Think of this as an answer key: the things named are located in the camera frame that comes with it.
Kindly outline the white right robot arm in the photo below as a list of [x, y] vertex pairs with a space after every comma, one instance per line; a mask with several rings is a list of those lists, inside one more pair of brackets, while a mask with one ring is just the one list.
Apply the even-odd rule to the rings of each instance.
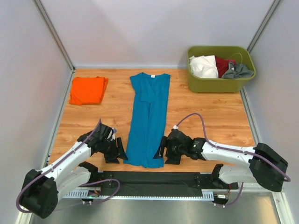
[[235, 182], [258, 183], [261, 187], [280, 192], [286, 182], [288, 162], [270, 146], [258, 143], [255, 147], [220, 144], [205, 138], [190, 138], [178, 129], [164, 136], [154, 159], [167, 157], [167, 164], [180, 164], [181, 156], [193, 160], [221, 161], [210, 177], [215, 188]]

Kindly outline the blue t-shirt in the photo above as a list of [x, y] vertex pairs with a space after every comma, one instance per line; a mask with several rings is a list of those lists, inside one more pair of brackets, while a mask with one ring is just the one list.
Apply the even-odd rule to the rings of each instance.
[[162, 158], [155, 159], [166, 126], [171, 76], [139, 73], [130, 77], [135, 91], [125, 164], [161, 168]]

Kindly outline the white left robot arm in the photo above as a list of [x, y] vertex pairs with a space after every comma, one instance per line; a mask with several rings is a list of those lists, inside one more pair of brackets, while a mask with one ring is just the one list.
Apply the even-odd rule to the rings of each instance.
[[98, 168], [86, 160], [96, 153], [102, 153], [107, 162], [127, 160], [121, 138], [116, 129], [98, 122], [96, 127], [81, 135], [73, 146], [52, 164], [32, 169], [26, 175], [22, 189], [16, 199], [16, 207], [22, 213], [33, 213], [45, 219], [58, 202], [78, 187], [100, 187], [113, 182], [120, 188], [117, 179], [102, 179]]

